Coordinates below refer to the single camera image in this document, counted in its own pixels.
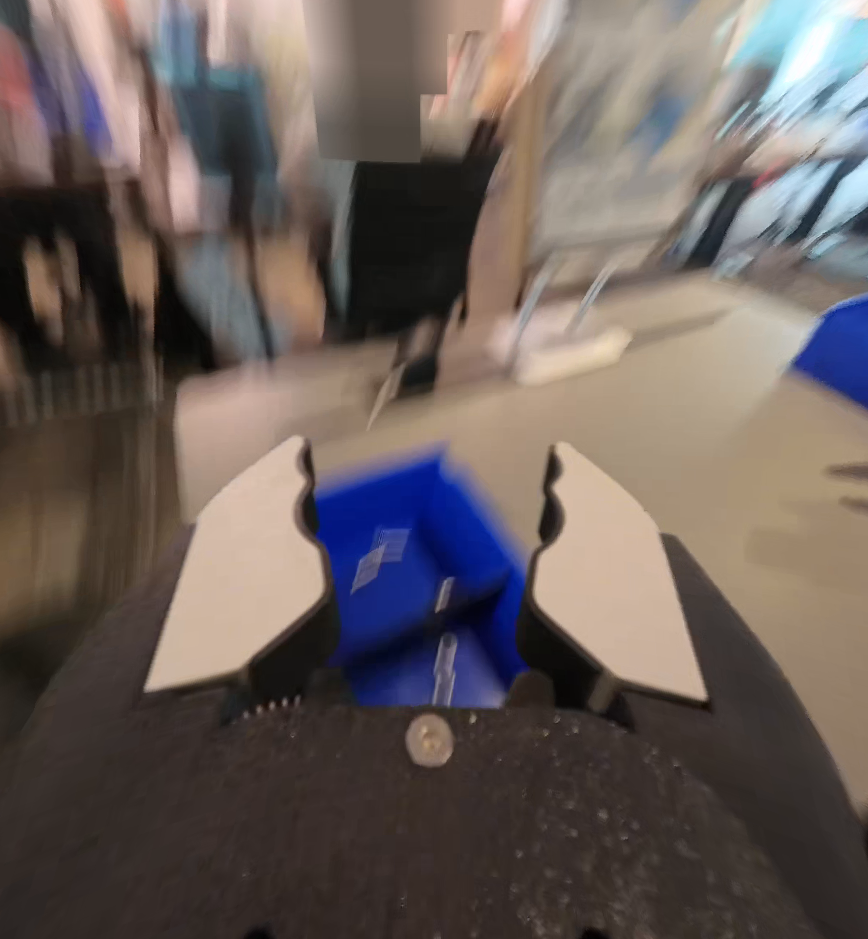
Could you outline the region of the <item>blue plastic parts bin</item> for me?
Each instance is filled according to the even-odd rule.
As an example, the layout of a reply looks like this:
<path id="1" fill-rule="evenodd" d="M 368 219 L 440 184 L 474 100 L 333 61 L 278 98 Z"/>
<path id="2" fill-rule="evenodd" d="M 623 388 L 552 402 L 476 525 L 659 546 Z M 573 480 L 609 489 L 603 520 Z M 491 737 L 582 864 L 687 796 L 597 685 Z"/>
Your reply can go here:
<path id="1" fill-rule="evenodd" d="M 526 562 L 475 476 L 444 446 L 402 452 L 321 482 L 315 505 L 341 620 L 331 666 L 344 672 L 357 702 L 432 705 L 440 636 L 452 632 L 458 648 L 450 707 L 502 707 L 525 670 L 516 620 Z M 404 559 L 350 594 L 378 527 L 411 528 Z M 435 615 L 448 577 L 456 579 L 450 606 Z"/>

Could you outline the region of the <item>blue parts bin with divider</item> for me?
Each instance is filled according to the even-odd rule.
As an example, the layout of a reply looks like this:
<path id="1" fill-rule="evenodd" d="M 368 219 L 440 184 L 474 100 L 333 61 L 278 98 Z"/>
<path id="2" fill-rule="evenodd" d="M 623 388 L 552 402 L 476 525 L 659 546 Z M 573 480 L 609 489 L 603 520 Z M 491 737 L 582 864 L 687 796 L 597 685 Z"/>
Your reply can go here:
<path id="1" fill-rule="evenodd" d="M 868 410 L 868 293 L 825 311 L 792 369 Z"/>

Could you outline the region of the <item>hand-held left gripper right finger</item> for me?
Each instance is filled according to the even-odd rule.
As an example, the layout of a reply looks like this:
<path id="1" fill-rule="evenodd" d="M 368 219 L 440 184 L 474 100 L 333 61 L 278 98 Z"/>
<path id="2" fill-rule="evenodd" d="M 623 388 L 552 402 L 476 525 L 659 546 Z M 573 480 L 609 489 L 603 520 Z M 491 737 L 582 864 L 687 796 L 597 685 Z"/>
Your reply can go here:
<path id="1" fill-rule="evenodd" d="M 662 532 L 571 444 L 548 449 L 538 546 L 522 593 L 522 660 L 561 708 L 625 692 L 709 704 Z"/>

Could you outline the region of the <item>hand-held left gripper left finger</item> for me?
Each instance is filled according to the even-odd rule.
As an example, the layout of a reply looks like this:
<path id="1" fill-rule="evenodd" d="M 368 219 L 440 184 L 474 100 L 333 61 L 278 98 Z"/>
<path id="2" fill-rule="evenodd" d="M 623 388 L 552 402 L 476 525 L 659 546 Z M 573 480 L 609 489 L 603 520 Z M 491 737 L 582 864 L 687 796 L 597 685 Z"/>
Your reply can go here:
<path id="1" fill-rule="evenodd" d="M 144 692 L 248 674 L 331 598 L 332 574 L 312 505 L 310 443 L 290 437 L 199 512 L 146 674 Z"/>

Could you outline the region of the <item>white document stand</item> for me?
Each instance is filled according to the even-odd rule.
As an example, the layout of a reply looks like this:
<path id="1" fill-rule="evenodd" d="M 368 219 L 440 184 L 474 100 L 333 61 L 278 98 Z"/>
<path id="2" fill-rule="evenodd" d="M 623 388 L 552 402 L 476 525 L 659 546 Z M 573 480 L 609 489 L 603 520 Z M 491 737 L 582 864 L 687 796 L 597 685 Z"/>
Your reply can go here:
<path id="1" fill-rule="evenodd" d="M 633 340 L 630 329 L 606 322 L 596 305 L 619 267 L 619 256 L 604 263 L 580 299 L 544 302 L 563 263 L 561 255 L 551 255 L 516 311 L 500 320 L 487 338 L 487 356 L 518 385 L 536 387 L 610 367 Z"/>

